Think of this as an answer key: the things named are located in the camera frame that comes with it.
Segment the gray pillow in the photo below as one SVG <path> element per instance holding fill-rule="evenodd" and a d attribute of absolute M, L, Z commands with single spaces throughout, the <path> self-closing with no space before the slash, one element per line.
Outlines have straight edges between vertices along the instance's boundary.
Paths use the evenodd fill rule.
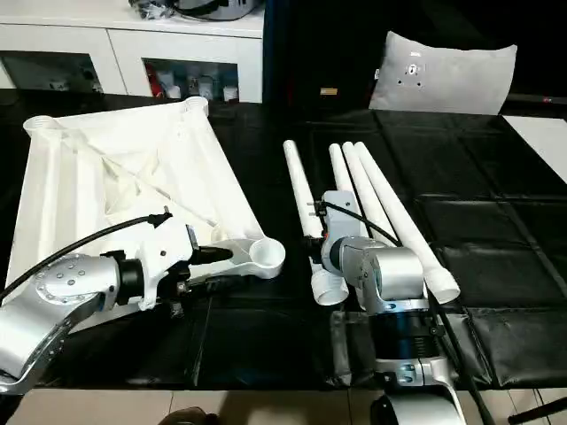
<path fill-rule="evenodd" d="M 371 109 L 495 115 L 509 92 L 517 46 L 434 48 L 390 31 Z"/>

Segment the electric cable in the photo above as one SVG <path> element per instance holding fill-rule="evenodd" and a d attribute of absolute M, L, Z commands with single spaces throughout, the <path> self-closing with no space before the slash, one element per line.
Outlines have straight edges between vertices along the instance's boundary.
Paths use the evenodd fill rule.
<path fill-rule="evenodd" d="M 83 237 L 81 240 L 71 243 L 65 248 L 55 252 L 54 254 L 51 254 L 46 259 L 40 261 L 35 266 L 27 270 L 18 279 L 13 281 L 6 289 L 2 291 L 2 293 L 0 293 L 0 305 L 2 304 L 2 302 L 6 297 L 8 297 L 11 293 L 13 293 L 19 286 L 21 286 L 22 283 L 26 282 L 27 279 L 29 279 L 34 274 L 41 271 L 44 267 L 47 267 L 53 261 L 60 259 L 64 255 L 67 255 L 68 253 L 73 252 L 78 248 L 81 248 L 83 245 L 93 242 L 103 236 L 110 235 L 111 233 L 117 232 L 118 230 L 129 228 L 131 226 L 135 226 L 136 224 L 140 224 L 140 223 L 150 223 L 156 228 L 170 217 L 172 217 L 172 214 L 166 209 L 166 211 L 162 214 L 150 214 L 150 215 L 145 215 L 143 217 L 138 217 L 136 219 L 124 221 L 122 223 L 110 226 L 109 228 L 103 228 L 102 230 L 98 230 L 97 232 L 93 233 L 90 236 Z"/>
<path fill-rule="evenodd" d="M 333 203 L 326 202 L 326 201 L 322 201 L 321 203 L 319 203 L 319 205 L 326 206 L 328 208 L 332 208 L 333 210 L 340 211 L 340 212 L 342 212 L 346 215 L 350 215 L 351 217 L 354 217 L 355 219 L 363 222 L 364 224 L 366 224 L 370 228 L 375 229 L 380 235 L 382 235 L 383 237 L 385 237 L 386 239 L 391 241 L 395 246 L 397 246 L 397 247 L 403 246 L 399 240 L 395 239 L 388 232 L 386 232 L 385 230 L 380 228 L 378 225 L 376 225 L 372 221 L 365 219 L 364 217 L 362 217 L 360 214 L 357 214 L 356 212 L 352 212 L 350 210 L 347 210 L 346 208 L 343 208 L 342 206 L 335 205 Z M 456 355 L 456 359 L 458 361 L 457 371 L 459 372 L 459 375 L 462 377 L 462 379 L 465 381 L 465 383 L 466 383 L 466 385 L 469 389 L 470 395 L 475 400 L 478 412 L 480 413 L 480 417 L 482 418 L 482 422 L 485 425 L 495 425 L 494 419 L 493 419 L 492 415 L 490 414 L 490 412 L 488 411 L 488 408 L 486 407 L 485 401 L 482 399 L 482 396 L 480 395 L 480 391 L 478 391 L 478 387 L 475 384 L 474 379 L 472 378 L 472 374 L 470 372 L 470 367 L 468 366 L 468 364 L 466 362 L 464 353 L 462 351 L 461 344 L 459 343 L 459 340 L 458 340 L 456 334 L 454 333 L 453 328 L 451 327 L 451 322 L 449 321 L 447 314 L 441 308 L 439 301 L 435 298 L 435 296 L 429 290 L 429 288 L 427 288 L 427 296 L 428 296 L 428 299 L 430 300 L 432 311 L 439 315 L 439 317 L 441 318 L 441 322 L 443 323 L 443 326 L 447 331 L 447 336 L 449 337 L 449 341 L 451 342 L 451 345 L 453 346 L 453 349 L 454 349 L 454 352 L 455 352 L 455 355 Z"/>
<path fill-rule="evenodd" d="M 395 237 L 393 237 L 392 235 L 390 235 L 388 232 L 386 232 L 383 228 L 380 228 L 379 226 L 377 226 L 376 224 L 374 224 L 372 221 L 362 217 L 360 214 L 357 214 L 356 212 L 352 212 L 350 210 L 347 210 L 346 208 L 343 208 L 342 206 L 339 205 L 335 205 L 331 202 L 327 202 L 327 201 L 321 201 L 319 203 L 319 205 L 322 206 L 326 206 L 327 208 L 332 208 L 333 210 L 337 210 L 342 212 L 343 214 L 346 215 L 350 215 L 351 217 L 354 217 L 355 219 L 362 221 L 364 224 L 366 224 L 368 227 L 373 228 L 374 230 L 376 230 L 376 232 L 378 232 L 380 235 L 382 235 L 383 237 L 385 237 L 386 239 L 388 239 L 390 242 L 392 242 L 394 244 L 394 246 L 397 247 L 401 247 L 402 244 L 401 242 L 396 239 Z"/>

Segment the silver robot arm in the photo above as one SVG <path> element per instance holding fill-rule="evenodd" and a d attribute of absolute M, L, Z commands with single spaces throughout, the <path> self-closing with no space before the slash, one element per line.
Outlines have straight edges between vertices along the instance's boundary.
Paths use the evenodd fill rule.
<path fill-rule="evenodd" d="M 355 213 L 352 192 L 330 190 L 322 200 Z M 354 236 L 360 223 L 344 212 L 316 209 L 327 230 L 323 267 L 363 290 L 375 372 L 386 389 L 373 407 L 373 423 L 378 419 L 381 424 L 464 424 L 451 367 L 437 341 L 443 328 L 423 295 L 419 258 L 408 248 Z"/>
<path fill-rule="evenodd" d="M 0 394 L 31 390 L 69 331 L 93 313 L 133 296 L 143 296 L 142 310 L 153 308 L 158 284 L 174 268 L 187 271 L 197 249 L 190 228 L 167 220 L 142 243 L 135 259 L 125 259 L 121 251 L 101 257 L 70 254 L 32 276 L 0 307 Z"/>

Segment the white pipe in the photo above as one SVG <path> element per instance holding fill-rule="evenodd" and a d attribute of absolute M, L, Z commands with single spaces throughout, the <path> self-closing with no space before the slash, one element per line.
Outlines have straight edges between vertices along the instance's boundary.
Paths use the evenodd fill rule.
<path fill-rule="evenodd" d="M 350 142 L 343 143 L 343 152 L 345 153 L 346 163 L 348 164 L 349 170 L 351 170 L 354 186 L 356 186 L 356 191 L 361 199 L 362 209 L 364 210 L 367 219 L 377 224 L 391 236 L 395 237 L 396 234 L 388 220 L 388 216 L 385 214 L 374 189 L 372 189 L 368 176 L 364 173 L 364 168 L 362 168 L 362 164 L 356 154 L 353 144 Z M 388 246 L 393 246 L 391 241 L 380 235 L 380 233 L 376 232 L 376 230 L 371 229 L 370 232 L 374 239 L 385 243 Z"/>
<path fill-rule="evenodd" d="M 330 162 L 333 165 L 333 174 L 335 175 L 335 184 L 338 190 L 347 190 L 354 194 L 353 183 L 348 175 L 348 170 L 346 169 L 345 159 L 343 158 L 343 152 L 340 150 L 340 146 L 336 143 L 329 146 Z M 358 205 L 358 200 L 354 197 L 354 210 L 360 214 L 361 207 Z M 364 223 L 361 223 L 361 231 L 359 236 L 368 237 L 369 232 L 366 229 Z"/>
<path fill-rule="evenodd" d="M 358 142 L 355 149 L 388 217 L 392 220 L 400 241 L 415 252 L 422 262 L 423 277 L 435 298 L 441 304 L 457 298 L 461 293 L 459 285 L 451 273 L 440 265 L 364 143 Z"/>
<path fill-rule="evenodd" d="M 319 217 L 315 216 L 313 206 L 313 195 L 307 183 L 305 171 L 301 165 L 298 148 L 292 140 L 283 143 L 283 152 L 287 168 L 290 172 L 293 196 L 298 207 L 299 220 L 304 236 L 321 237 L 322 224 Z M 315 301 L 319 305 L 335 305 L 345 301 L 348 297 L 348 288 L 345 279 L 328 272 L 322 268 L 321 264 L 315 264 L 310 258 L 311 264 L 311 288 Z"/>

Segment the black tabletop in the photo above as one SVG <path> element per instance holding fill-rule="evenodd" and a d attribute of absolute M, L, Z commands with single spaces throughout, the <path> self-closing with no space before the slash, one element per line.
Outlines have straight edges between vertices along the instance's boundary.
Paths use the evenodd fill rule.
<path fill-rule="evenodd" d="M 156 104 L 145 97 L 0 90 L 3 271 L 29 139 L 23 121 Z M 296 141 L 315 197 L 334 189 L 328 147 L 365 142 L 461 296 L 446 305 L 484 388 L 567 385 L 567 185 L 502 117 L 414 112 L 270 111 L 211 104 L 210 122 L 283 272 L 183 305 L 136 313 L 69 338 L 43 385 L 66 388 L 332 389 L 330 318 L 313 300 L 282 143 Z M 355 326 L 354 385 L 376 386 Z"/>

